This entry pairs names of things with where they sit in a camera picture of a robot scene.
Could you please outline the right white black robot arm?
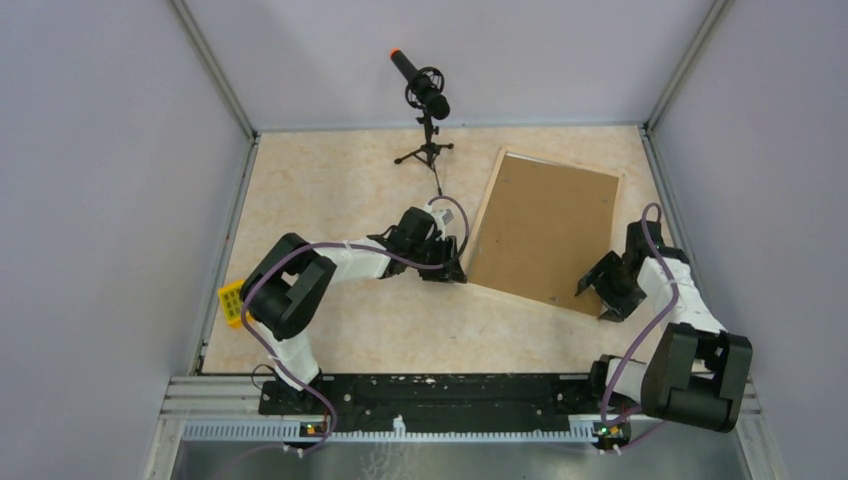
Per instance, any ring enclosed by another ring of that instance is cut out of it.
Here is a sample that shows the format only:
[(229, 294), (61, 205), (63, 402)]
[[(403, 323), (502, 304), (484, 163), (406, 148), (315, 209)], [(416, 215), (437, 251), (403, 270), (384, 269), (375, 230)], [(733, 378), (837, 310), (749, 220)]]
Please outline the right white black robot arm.
[(649, 362), (633, 355), (641, 332), (625, 354), (603, 355), (592, 365), (586, 397), (596, 410), (614, 411), (626, 398), (646, 416), (726, 433), (734, 429), (753, 358), (745, 336), (730, 333), (706, 306), (686, 254), (663, 242), (658, 221), (628, 225), (625, 251), (604, 255), (577, 283), (593, 290), (601, 319), (622, 322), (640, 306), (664, 328)]

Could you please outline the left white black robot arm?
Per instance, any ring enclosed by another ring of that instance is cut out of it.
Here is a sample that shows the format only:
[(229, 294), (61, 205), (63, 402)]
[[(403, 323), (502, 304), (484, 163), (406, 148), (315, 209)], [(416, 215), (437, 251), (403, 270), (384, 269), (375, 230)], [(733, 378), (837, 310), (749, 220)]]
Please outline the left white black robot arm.
[(297, 413), (319, 404), (320, 373), (307, 327), (330, 286), (385, 280), (417, 271), (424, 281), (467, 281), (460, 258), (466, 242), (446, 232), (448, 209), (411, 207), (384, 232), (346, 242), (310, 243), (283, 235), (245, 280), (239, 292), (251, 334), (266, 349), (283, 401)]

